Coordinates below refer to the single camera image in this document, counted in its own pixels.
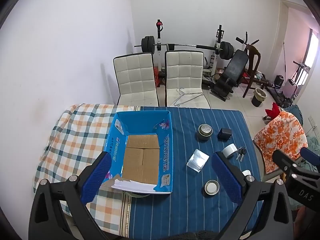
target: black power adapter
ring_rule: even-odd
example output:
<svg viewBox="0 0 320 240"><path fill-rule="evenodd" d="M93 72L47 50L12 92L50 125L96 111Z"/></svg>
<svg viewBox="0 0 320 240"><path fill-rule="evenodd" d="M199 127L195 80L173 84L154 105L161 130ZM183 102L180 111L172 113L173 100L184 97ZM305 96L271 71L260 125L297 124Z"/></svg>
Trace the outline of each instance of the black power adapter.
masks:
<svg viewBox="0 0 320 240"><path fill-rule="evenodd" d="M229 140L232 135L232 131L227 128L221 128L220 132L218 133L219 140Z"/></svg>

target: blue striped tablecloth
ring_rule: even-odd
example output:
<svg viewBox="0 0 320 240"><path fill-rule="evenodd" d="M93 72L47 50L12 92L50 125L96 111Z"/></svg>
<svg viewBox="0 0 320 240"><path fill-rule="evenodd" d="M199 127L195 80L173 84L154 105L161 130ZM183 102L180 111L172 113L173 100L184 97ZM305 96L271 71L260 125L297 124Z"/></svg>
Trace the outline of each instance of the blue striped tablecloth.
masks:
<svg viewBox="0 0 320 240"><path fill-rule="evenodd" d="M211 167L211 158L197 173L186 166L195 149L209 156L222 151L234 143L236 147L246 146L247 154L242 162L232 157L230 162L241 171L250 170L260 180L253 143L240 111L173 107L141 107L140 110L169 110L173 128L173 192L170 195L150 195L133 198L130 212L130 239L161 239L185 232L208 230L219 232L227 223L237 205L232 203L223 186L214 197L202 194L203 185L210 179L217 180ZM207 142L196 140L199 125L209 124L214 133ZM232 130L227 141L218 141L221 128ZM262 203L258 203L247 230L251 230L257 219Z"/></svg>

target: cardboard box bottom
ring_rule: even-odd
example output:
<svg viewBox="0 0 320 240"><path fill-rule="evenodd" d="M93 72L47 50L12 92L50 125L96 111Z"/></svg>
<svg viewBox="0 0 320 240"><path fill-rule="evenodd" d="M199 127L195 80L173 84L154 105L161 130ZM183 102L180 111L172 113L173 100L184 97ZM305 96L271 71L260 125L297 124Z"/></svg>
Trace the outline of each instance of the cardboard box bottom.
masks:
<svg viewBox="0 0 320 240"><path fill-rule="evenodd" d="M122 178L158 184L159 142L156 134L129 135L124 152Z"/></svg>
<svg viewBox="0 0 320 240"><path fill-rule="evenodd" d="M127 147L124 152L122 178L146 184L158 184L159 149Z"/></svg>

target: key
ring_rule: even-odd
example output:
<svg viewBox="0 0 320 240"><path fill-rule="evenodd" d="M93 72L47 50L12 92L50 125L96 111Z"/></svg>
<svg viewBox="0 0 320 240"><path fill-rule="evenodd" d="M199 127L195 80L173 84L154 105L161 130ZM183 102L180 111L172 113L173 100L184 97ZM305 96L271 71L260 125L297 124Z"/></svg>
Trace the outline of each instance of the key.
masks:
<svg viewBox="0 0 320 240"><path fill-rule="evenodd" d="M237 156L236 160L239 159L239 157L240 157L241 155L242 155L242 154L241 154L241 149L239 149L239 150L238 150L238 156Z"/></svg>
<svg viewBox="0 0 320 240"><path fill-rule="evenodd" d="M246 153L247 153L247 150L246 150L246 148L244 148L242 151L242 156L241 156L240 162L242 162L242 159Z"/></svg>

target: window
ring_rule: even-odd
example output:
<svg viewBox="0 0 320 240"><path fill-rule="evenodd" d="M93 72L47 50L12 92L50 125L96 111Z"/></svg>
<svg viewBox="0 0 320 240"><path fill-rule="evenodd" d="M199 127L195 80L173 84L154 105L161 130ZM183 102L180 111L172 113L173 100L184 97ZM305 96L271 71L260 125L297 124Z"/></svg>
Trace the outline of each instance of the window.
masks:
<svg viewBox="0 0 320 240"><path fill-rule="evenodd" d="M315 34L313 33L311 35L310 46L309 46L307 58L304 62L310 68L312 67L313 62L316 58L316 54L317 54L317 50L318 50L318 43L319 43L319 40L315 36Z"/></svg>
<svg viewBox="0 0 320 240"><path fill-rule="evenodd" d="M313 33L313 31L310 29L310 39L309 39L309 44L308 48L306 51L305 59L304 59L304 64L307 65L308 67L312 68L313 62L316 58L316 54L318 51L318 44L319 40L317 36ZM308 78L308 73L305 72L304 70L301 71L300 76L298 77L298 83L297 85L304 85Z"/></svg>

